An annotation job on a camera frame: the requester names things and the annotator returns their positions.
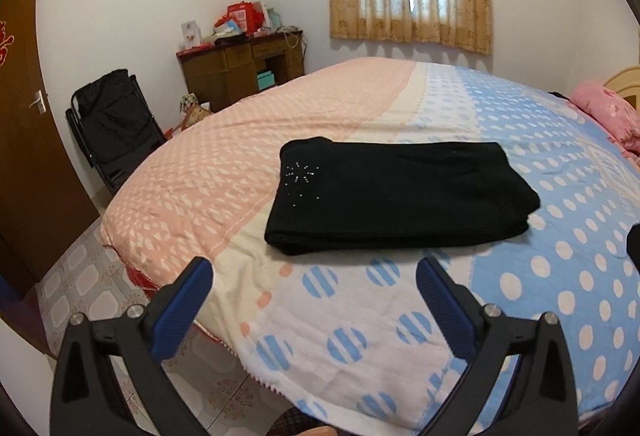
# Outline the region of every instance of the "metal screw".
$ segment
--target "metal screw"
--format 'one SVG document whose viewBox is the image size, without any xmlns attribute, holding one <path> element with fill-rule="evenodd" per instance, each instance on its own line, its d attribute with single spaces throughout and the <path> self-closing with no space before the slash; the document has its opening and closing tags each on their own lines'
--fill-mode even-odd
<svg viewBox="0 0 640 436">
<path fill-rule="evenodd" d="M 554 326 L 554 325 L 558 324 L 558 315 L 556 315 L 552 311 L 546 312 L 545 313 L 545 322 L 547 324 L 551 324 L 551 326 Z"/>
<path fill-rule="evenodd" d="M 489 315 L 489 317 L 500 317 L 502 315 L 502 310 L 498 305 L 495 304 L 486 304 L 484 305 L 484 313 Z"/>
<path fill-rule="evenodd" d="M 142 304 L 134 304 L 127 309 L 127 317 L 130 319 L 138 319 L 142 317 L 145 312 L 145 307 Z"/>
<path fill-rule="evenodd" d="M 69 319 L 69 324 L 71 324 L 71 326 L 78 326 L 78 324 L 82 324 L 83 320 L 84 320 L 83 314 L 74 313 L 73 315 L 71 315 L 71 318 Z"/>
</svg>

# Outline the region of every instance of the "black chair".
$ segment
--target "black chair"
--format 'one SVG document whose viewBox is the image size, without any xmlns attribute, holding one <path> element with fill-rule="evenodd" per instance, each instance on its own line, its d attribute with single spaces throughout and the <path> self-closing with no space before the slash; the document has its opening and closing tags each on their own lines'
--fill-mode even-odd
<svg viewBox="0 0 640 436">
<path fill-rule="evenodd" d="M 136 76 L 127 70 L 113 71 L 75 92 L 66 120 L 112 195 L 166 142 Z"/>
</svg>

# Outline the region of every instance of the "floral pillow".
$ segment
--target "floral pillow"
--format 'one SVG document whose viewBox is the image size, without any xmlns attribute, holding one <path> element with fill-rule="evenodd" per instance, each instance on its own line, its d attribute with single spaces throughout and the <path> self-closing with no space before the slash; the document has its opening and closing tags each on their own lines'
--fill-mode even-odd
<svg viewBox="0 0 640 436">
<path fill-rule="evenodd" d="M 583 82 L 571 102 L 596 119 L 627 151 L 640 155 L 640 115 L 620 95 L 595 82 Z"/>
</svg>

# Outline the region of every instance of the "bed headboard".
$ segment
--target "bed headboard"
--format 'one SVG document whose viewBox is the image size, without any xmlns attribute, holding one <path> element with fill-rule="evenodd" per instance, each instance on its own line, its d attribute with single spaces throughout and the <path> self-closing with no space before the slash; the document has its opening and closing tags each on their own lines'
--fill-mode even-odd
<svg viewBox="0 0 640 436">
<path fill-rule="evenodd" d="M 640 111 L 640 65 L 616 73 L 604 86 Z"/>
</svg>

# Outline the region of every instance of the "tile floor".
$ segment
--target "tile floor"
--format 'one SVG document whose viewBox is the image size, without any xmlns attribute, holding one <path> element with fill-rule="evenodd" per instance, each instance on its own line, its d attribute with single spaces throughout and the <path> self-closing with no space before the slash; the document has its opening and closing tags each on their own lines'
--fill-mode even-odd
<svg viewBox="0 0 640 436">
<path fill-rule="evenodd" d="M 91 320 L 121 315 L 132 304 L 146 304 L 131 284 L 116 253 L 100 244 L 100 220 L 69 248 L 36 286 L 47 341 L 54 355 L 69 315 L 84 312 Z M 120 358 L 116 376 L 138 425 L 156 434 Z M 182 399 L 214 436 L 264 436 L 291 404 L 259 386 L 239 360 L 192 328 L 178 354 L 162 367 Z"/>
</svg>

